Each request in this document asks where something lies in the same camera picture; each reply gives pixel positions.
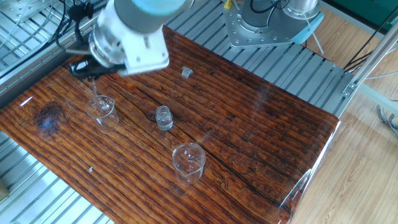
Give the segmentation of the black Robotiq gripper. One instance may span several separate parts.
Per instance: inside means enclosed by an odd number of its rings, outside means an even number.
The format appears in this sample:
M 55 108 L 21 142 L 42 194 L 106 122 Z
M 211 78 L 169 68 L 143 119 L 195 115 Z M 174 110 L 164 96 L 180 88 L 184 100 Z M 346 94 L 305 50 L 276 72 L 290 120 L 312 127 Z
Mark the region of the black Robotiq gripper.
M 124 70 L 125 65 L 113 65 L 105 67 L 97 61 L 88 62 L 87 60 L 69 63 L 69 69 L 77 79 L 99 79 L 107 74 L 117 73 L 118 70 Z

